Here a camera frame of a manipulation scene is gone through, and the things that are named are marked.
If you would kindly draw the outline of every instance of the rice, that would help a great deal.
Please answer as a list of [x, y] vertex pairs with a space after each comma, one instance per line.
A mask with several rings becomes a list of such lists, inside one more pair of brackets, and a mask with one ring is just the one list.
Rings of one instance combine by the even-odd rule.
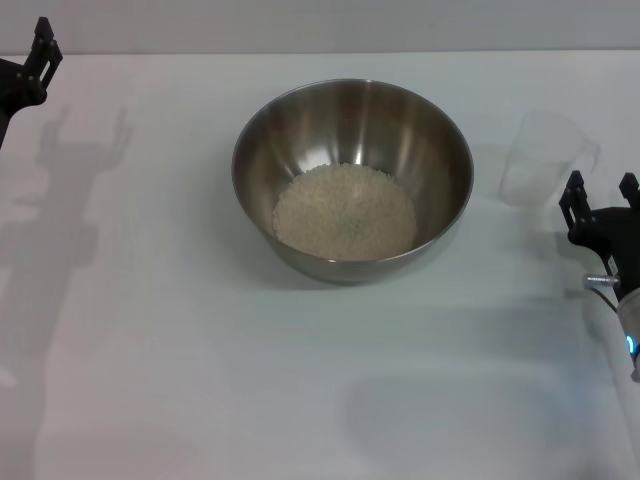
[[333, 260], [378, 260], [411, 250], [413, 202], [389, 175], [323, 165], [294, 178], [273, 211], [277, 238]]

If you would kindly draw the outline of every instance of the clear plastic cup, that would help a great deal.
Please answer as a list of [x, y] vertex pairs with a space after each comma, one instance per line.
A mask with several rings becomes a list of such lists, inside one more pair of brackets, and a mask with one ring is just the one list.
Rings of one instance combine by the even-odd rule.
[[564, 186], [570, 170], [588, 174], [600, 146], [574, 122], [553, 112], [527, 112], [520, 124], [500, 182], [500, 197], [520, 207], [541, 207]]

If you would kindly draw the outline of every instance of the stainless steel bowl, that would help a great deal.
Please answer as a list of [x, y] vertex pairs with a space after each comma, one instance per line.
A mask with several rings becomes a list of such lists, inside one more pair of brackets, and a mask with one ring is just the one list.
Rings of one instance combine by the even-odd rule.
[[[375, 261], [336, 261], [275, 237], [273, 209], [280, 192], [296, 175], [332, 163], [368, 165], [405, 188], [418, 223], [411, 251]], [[240, 134], [232, 175], [242, 208], [283, 260], [321, 280], [361, 283], [408, 264], [451, 228], [471, 194], [473, 161], [456, 125], [419, 95], [369, 80], [330, 80], [262, 108]]]

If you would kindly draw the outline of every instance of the bowl rim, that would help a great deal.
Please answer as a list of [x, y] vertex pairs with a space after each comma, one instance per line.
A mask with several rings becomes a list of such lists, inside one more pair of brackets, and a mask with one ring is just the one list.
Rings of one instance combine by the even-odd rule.
[[[237, 156], [238, 147], [240, 145], [240, 142], [244, 138], [246, 131], [254, 123], [254, 121], [265, 110], [267, 110], [269, 107], [271, 107], [273, 104], [275, 104], [278, 101], [284, 99], [285, 97], [288, 97], [289, 95], [292, 95], [294, 93], [300, 92], [301, 90], [306, 90], [306, 89], [309, 89], [309, 88], [318, 87], [318, 86], [325, 85], [325, 84], [343, 83], [343, 82], [372, 83], [372, 84], [376, 84], [376, 85], [379, 85], [379, 86], [382, 86], [382, 87], [392, 88], [392, 89], [395, 89], [395, 90], [402, 91], [404, 93], [408, 93], [410, 95], [413, 95], [413, 96], [416, 96], [416, 97], [420, 98], [424, 102], [427, 102], [429, 105], [431, 105], [431, 107], [433, 107], [437, 112], [439, 112], [444, 117], [444, 119], [451, 124], [451, 126], [454, 129], [454, 131], [456, 131], [458, 133], [458, 135], [460, 136], [460, 139], [462, 140], [464, 149], [466, 150], [467, 155], [468, 155], [469, 173], [470, 173], [469, 190], [468, 190], [467, 195], [466, 195], [466, 197], [464, 199], [464, 202], [462, 202], [462, 205], [461, 205], [460, 209], [458, 210], [458, 213], [456, 213], [455, 217], [447, 224], [447, 226], [445, 228], [443, 228], [440, 231], [440, 233], [438, 233], [438, 235], [433, 237], [431, 240], [429, 240], [428, 242], [423, 243], [422, 245], [419, 245], [419, 246], [417, 246], [415, 248], [412, 248], [411, 250], [408, 250], [408, 251], [406, 251], [404, 253], [400, 253], [398, 255], [394, 255], [393, 257], [379, 258], [379, 259], [376, 259], [376, 260], [336, 260], [336, 259], [331, 259], [331, 258], [318, 257], [317, 255], [313, 255], [311, 253], [303, 252], [302, 250], [298, 250], [295, 247], [287, 245], [286, 243], [281, 241], [276, 235], [274, 235], [271, 232], [266, 231], [260, 225], [258, 225], [253, 220], [253, 218], [251, 218], [251, 216], [247, 212], [247, 209], [245, 208], [242, 200], [240, 199], [240, 195], [238, 195], [238, 187], [237, 187], [237, 184], [236, 184], [236, 176], [235, 176], [235, 165], [236, 165], [236, 161], [237, 161], [237, 158], [238, 158], [238, 156]], [[469, 144], [467, 143], [467, 140], [464, 138], [464, 135], [462, 134], [462, 131], [456, 125], [456, 123], [451, 119], [451, 117], [449, 117], [449, 115], [447, 115], [440, 107], [435, 105], [433, 102], [427, 100], [422, 95], [419, 95], [419, 94], [417, 94], [417, 93], [415, 93], [415, 92], [413, 92], [413, 91], [411, 91], [411, 90], [409, 90], [407, 88], [399, 87], [398, 85], [394, 85], [394, 84], [388, 83], [388, 82], [381, 82], [379, 80], [371, 80], [371, 79], [363, 79], [363, 78], [334, 78], [334, 79], [328, 79], [328, 80], [320, 80], [318, 82], [308, 83], [306, 85], [302, 85], [300, 87], [293, 88], [293, 89], [288, 90], [285, 93], [277, 96], [273, 100], [271, 100], [268, 103], [266, 103], [262, 108], [260, 108], [260, 110], [258, 110], [249, 119], [249, 121], [247, 121], [247, 123], [242, 128], [242, 131], [240, 132], [240, 135], [238, 135], [238, 139], [236, 140], [235, 146], [233, 148], [233, 154], [232, 154], [232, 157], [231, 157], [231, 181], [233, 183], [233, 192], [236, 195], [236, 200], [238, 200], [238, 203], [240, 204], [240, 207], [242, 208], [242, 211], [244, 212], [244, 214], [251, 221], [251, 223], [253, 223], [253, 225], [260, 231], [260, 233], [262, 233], [267, 238], [278, 242], [279, 245], [285, 247], [288, 250], [291, 250], [292, 252], [294, 252], [294, 253], [296, 253], [298, 255], [306, 256], [306, 257], [309, 257], [309, 258], [314, 259], [314, 260], [324, 261], [324, 262], [332, 263], [332, 264], [345, 264], [345, 265], [355, 265], [355, 266], [357, 266], [357, 265], [370, 265], [372, 263], [391, 262], [391, 261], [394, 261], [394, 260], [401, 259], [403, 257], [408, 257], [408, 256], [411, 256], [411, 255], [414, 255], [414, 254], [416, 254], [417, 252], [419, 252], [421, 250], [426, 250], [430, 245], [432, 245], [438, 239], [440, 239], [442, 236], [444, 236], [444, 234], [446, 234], [456, 224], [456, 222], [460, 219], [460, 217], [462, 216], [462, 214], [466, 210], [467, 205], [469, 204], [469, 200], [471, 198], [471, 193], [473, 192], [474, 180], [475, 180], [475, 172], [474, 172], [473, 155], [471, 154], [471, 149], [469, 148]]]

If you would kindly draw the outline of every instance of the white wall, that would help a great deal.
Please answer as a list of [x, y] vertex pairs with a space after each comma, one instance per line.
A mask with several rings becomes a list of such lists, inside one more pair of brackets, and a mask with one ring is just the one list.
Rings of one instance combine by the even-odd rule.
[[640, 48], [638, 0], [2, 0], [0, 52], [39, 15], [65, 53]]

